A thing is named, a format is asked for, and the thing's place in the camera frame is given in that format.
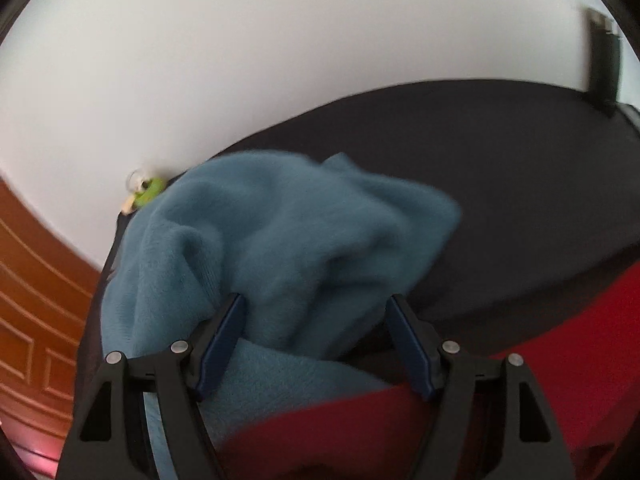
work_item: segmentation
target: blue gripper pad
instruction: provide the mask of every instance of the blue gripper pad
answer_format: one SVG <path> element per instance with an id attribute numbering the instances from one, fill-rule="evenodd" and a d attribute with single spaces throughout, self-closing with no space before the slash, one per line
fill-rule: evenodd
<path id="1" fill-rule="evenodd" d="M 238 338 L 244 330 L 246 315 L 246 300 L 237 295 L 202 355 L 200 378 L 193 390 L 198 400 L 212 395 L 220 384 Z"/>
<path id="2" fill-rule="evenodd" d="M 431 331 L 421 330 L 420 321 L 399 294 L 387 300 L 385 322 L 412 390 L 424 400 L 433 399 L 445 382 L 438 353 L 440 338 L 430 325 Z"/>

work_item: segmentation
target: silver screw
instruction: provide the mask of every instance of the silver screw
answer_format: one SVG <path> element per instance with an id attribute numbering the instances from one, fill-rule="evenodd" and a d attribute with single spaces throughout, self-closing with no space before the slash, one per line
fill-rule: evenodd
<path id="1" fill-rule="evenodd" d="M 114 364 L 119 363 L 121 359 L 122 359 L 122 354 L 116 350 L 115 352 L 109 352 L 109 353 L 107 354 L 107 359 L 106 359 L 106 361 L 107 361 L 110 365 L 114 365 Z"/>
<path id="2" fill-rule="evenodd" d="M 174 354 L 181 354 L 183 352 L 186 352 L 187 348 L 189 348 L 189 343 L 180 339 L 180 341 L 175 341 L 171 345 L 171 352 L 173 352 Z"/>
<path id="3" fill-rule="evenodd" d="M 520 354 L 509 354 L 507 357 L 507 361 L 510 362 L 513 366 L 522 366 L 524 364 L 524 357 Z"/>
<path id="4" fill-rule="evenodd" d="M 442 349 L 447 354 L 457 354 L 458 352 L 460 352 L 460 345 L 455 341 L 448 340 L 442 343 Z"/>

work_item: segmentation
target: red fabric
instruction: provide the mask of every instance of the red fabric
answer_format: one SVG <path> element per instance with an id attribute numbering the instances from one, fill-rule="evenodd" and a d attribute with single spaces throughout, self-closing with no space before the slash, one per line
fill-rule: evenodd
<path id="1" fill-rule="evenodd" d="M 510 352 L 535 372 L 578 478 L 594 478 L 640 411 L 640 264 L 580 316 L 497 357 Z M 434 413 L 404 384 L 265 420 L 233 436 L 221 458 L 234 480 L 320 464 L 338 478 L 401 480 Z"/>

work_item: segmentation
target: blue garment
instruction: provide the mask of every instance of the blue garment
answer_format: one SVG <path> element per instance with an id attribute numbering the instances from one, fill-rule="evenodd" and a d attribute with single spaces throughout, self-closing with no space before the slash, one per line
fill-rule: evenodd
<path id="1" fill-rule="evenodd" d="M 248 320 L 218 391 L 200 405 L 214 443 L 257 420 L 385 383 L 331 359 L 429 270 L 460 218 L 435 189 L 366 173 L 345 156 L 244 152 L 188 171 L 130 222 L 102 301 L 102 348 L 167 348 L 230 292 Z M 174 478 L 146 394 L 161 478 Z"/>

